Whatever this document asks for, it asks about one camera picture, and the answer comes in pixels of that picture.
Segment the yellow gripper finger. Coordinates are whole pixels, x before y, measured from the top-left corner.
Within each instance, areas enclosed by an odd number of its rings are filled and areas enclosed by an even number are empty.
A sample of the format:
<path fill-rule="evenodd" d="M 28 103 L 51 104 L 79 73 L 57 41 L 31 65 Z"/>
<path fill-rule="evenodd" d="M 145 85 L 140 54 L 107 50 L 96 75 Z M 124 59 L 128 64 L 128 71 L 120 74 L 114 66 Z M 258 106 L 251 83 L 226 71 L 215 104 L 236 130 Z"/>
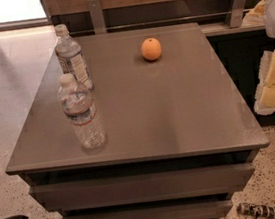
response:
<path fill-rule="evenodd" d="M 243 17 L 242 26 L 262 24 L 265 20 L 265 5 L 266 0 L 261 0 Z"/>
<path fill-rule="evenodd" d="M 265 50 L 260 63 L 254 110 L 268 116 L 275 112 L 275 50 Z"/>

